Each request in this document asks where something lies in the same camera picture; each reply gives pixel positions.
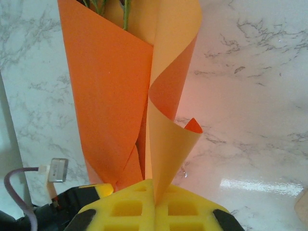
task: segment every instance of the yellow foam block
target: yellow foam block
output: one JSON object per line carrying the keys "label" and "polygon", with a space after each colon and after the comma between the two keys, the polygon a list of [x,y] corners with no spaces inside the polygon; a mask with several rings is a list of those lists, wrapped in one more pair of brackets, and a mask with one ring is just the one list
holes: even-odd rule
{"label": "yellow foam block", "polygon": [[80,186],[79,188],[88,188],[88,187],[95,187],[95,190],[100,198],[106,197],[111,195],[114,192],[114,188],[111,184],[91,184],[91,185],[84,185]]}
{"label": "yellow foam block", "polygon": [[83,207],[95,209],[87,231],[221,231],[213,210],[225,208],[170,185],[155,206],[152,180],[144,180]]}

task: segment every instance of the rolled orange paper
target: rolled orange paper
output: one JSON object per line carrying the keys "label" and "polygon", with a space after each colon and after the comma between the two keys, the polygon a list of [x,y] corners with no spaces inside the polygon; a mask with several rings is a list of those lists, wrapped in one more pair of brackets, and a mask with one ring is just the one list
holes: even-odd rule
{"label": "rolled orange paper", "polygon": [[[186,129],[173,123],[201,22],[197,0],[176,3],[133,0],[127,32],[117,0],[107,2],[106,18],[58,0],[89,174],[118,189],[151,178],[153,168],[154,190],[163,192],[202,132],[194,120]],[[179,141],[177,156],[170,150]],[[174,162],[164,181],[162,161]]]}

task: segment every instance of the marble surface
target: marble surface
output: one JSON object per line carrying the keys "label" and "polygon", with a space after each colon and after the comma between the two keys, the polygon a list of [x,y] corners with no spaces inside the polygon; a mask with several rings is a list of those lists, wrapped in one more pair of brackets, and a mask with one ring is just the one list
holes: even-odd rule
{"label": "marble surface", "polygon": [[[0,69],[25,167],[68,158],[57,192],[88,184],[57,1],[0,1]],[[44,175],[26,173],[32,202],[46,204]]]}
{"label": "marble surface", "polygon": [[[0,211],[4,211],[14,218],[23,217],[24,214],[6,191],[4,177],[8,172],[20,167],[23,167],[23,162],[0,73]],[[10,181],[18,195],[30,203],[25,174],[14,175]]]}
{"label": "marble surface", "polygon": [[202,1],[178,110],[204,133],[174,183],[232,211],[247,231],[307,230],[308,2]]}
{"label": "marble surface", "polygon": [[[204,19],[177,122],[204,134],[174,183],[225,206],[247,231],[304,231],[308,185],[308,2],[201,0]],[[0,2],[0,68],[25,166],[70,159],[88,182],[56,1]],[[42,178],[27,175],[32,199]]]}

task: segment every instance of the purple cable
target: purple cable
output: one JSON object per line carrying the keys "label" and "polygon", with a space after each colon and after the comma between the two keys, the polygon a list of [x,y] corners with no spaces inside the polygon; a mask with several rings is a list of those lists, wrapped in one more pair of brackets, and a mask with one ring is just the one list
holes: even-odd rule
{"label": "purple cable", "polygon": [[23,167],[15,169],[4,177],[4,186],[6,188],[6,191],[8,191],[9,195],[13,198],[13,200],[18,204],[18,206],[23,210],[23,212],[29,217],[30,224],[31,224],[31,231],[37,231],[38,230],[38,220],[35,216],[32,208],[28,206],[23,199],[20,198],[20,196],[16,193],[14,188],[12,187],[10,183],[10,178],[12,175],[20,172],[29,172],[29,171],[38,171],[38,167]]}

